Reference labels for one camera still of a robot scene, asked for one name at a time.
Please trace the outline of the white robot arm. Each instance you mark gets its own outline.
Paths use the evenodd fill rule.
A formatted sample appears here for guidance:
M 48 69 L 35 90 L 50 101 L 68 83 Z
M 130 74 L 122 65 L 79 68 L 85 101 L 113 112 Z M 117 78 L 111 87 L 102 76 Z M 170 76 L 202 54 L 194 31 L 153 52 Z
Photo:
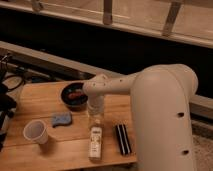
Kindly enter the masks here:
M 120 78 L 103 74 L 86 81 L 88 112 L 103 112 L 103 96 L 130 96 L 139 171 L 197 171 L 190 99 L 198 88 L 195 72 L 183 64 L 154 65 Z

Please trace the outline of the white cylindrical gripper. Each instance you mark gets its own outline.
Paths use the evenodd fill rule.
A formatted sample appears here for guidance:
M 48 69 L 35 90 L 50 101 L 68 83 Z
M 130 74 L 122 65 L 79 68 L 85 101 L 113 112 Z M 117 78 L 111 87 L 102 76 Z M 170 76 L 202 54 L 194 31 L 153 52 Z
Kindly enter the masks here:
M 89 97 L 87 113 L 91 122 L 102 122 L 104 118 L 104 97 Z

